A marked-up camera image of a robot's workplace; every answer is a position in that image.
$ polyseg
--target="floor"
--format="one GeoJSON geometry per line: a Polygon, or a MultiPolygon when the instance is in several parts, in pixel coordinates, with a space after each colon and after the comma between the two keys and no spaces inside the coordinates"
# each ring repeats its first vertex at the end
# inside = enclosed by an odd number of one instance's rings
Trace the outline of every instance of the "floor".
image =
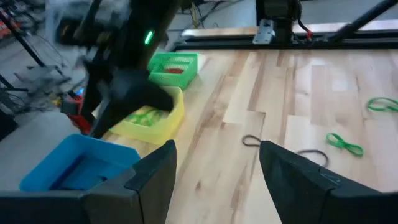
{"type": "MultiPolygon", "coordinates": [[[[346,22],[354,19],[380,0],[314,0],[303,2],[303,17],[305,23],[346,22]]],[[[206,14],[211,4],[201,7],[206,14]]],[[[224,3],[220,9],[228,6],[224,3]]],[[[398,18],[398,7],[394,7],[378,19],[398,18]]],[[[211,14],[205,21],[205,27],[248,27],[255,24],[254,0],[242,0],[236,4],[211,14]]],[[[190,27],[189,15],[177,15],[170,29],[185,29],[190,27]]],[[[168,32],[170,41],[179,36],[179,31],[168,32]]],[[[76,58],[82,54],[77,48],[58,48],[64,55],[65,62],[51,50],[40,37],[29,38],[30,43],[47,64],[64,64],[64,73],[73,77],[74,82],[85,75],[81,68],[74,68],[76,58]]],[[[34,61],[18,44],[14,43],[0,50],[0,73],[9,82],[16,81],[13,72],[21,72],[34,61]]],[[[37,165],[65,136],[77,133],[69,120],[62,114],[52,111],[30,114],[26,119],[17,118],[20,128],[0,142],[0,189],[17,190],[18,184],[29,171],[37,165]]]]}

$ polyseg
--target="blue bin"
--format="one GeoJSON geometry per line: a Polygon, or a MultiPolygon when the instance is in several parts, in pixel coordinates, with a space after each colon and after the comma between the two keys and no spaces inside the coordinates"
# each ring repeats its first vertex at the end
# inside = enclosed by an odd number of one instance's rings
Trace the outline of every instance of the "blue bin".
{"type": "Polygon", "coordinates": [[[19,189],[88,190],[116,177],[139,159],[135,149],[72,134],[20,182],[19,189]]]}

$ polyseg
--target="black rubber band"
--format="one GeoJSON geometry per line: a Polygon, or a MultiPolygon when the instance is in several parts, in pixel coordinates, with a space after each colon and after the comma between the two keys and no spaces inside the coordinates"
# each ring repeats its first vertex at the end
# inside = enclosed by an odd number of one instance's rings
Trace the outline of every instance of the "black rubber band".
{"type": "MultiPolygon", "coordinates": [[[[261,143],[261,139],[259,139],[258,137],[254,136],[252,134],[247,134],[242,137],[242,144],[244,144],[247,147],[260,147],[260,143],[261,143]],[[246,143],[246,140],[248,140],[248,139],[253,139],[253,140],[257,141],[258,144],[248,144],[248,143],[246,143]]],[[[329,166],[329,157],[324,152],[322,152],[318,149],[304,149],[304,150],[300,150],[300,151],[296,152],[296,154],[298,154],[300,156],[303,156],[302,154],[306,154],[306,153],[317,153],[319,155],[322,155],[325,158],[325,163],[322,166],[323,167],[329,166]]]]}

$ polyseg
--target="black pole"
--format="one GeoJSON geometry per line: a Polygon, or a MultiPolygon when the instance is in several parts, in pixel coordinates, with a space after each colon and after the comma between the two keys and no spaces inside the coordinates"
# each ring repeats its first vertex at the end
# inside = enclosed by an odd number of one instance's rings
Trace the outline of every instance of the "black pole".
{"type": "Polygon", "coordinates": [[[8,20],[3,13],[0,13],[0,20],[3,21],[3,23],[7,26],[7,28],[12,32],[14,37],[18,40],[19,43],[26,49],[28,54],[36,61],[40,67],[45,67],[45,64],[39,57],[35,54],[35,52],[32,50],[32,48],[27,44],[27,42],[21,37],[20,33],[18,33],[15,28],[12,26],[10,23],[10,20],[8,20]]]}
{"type": "Polygon", "coordinates": [[[353,34],[362,26],[365,26],[368,22],[372,21],[377,16],[380,16],[381,14],[389,10],[392,6],[394,6],[397,3],[398,0],[384,0],[380,2],[379,4],[374,6],[371,10],[363,14],[361,17],[357,18],[352,23],[347,24],[338,31],[336,31],[335,34],[333,34],[331,37],[328,38],[328,41],[337,42],[353,34]]]}

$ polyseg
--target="metal bracket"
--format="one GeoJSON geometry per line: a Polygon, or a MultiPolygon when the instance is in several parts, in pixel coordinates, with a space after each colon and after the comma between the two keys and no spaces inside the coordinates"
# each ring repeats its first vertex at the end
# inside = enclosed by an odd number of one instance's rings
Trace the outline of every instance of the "metal bracket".
{"type": "Polygon", "coordinates": [[[262,19],[257,34],[254,36],[253,44],[270,44],[274,36],[274,21],[262,19]]]}

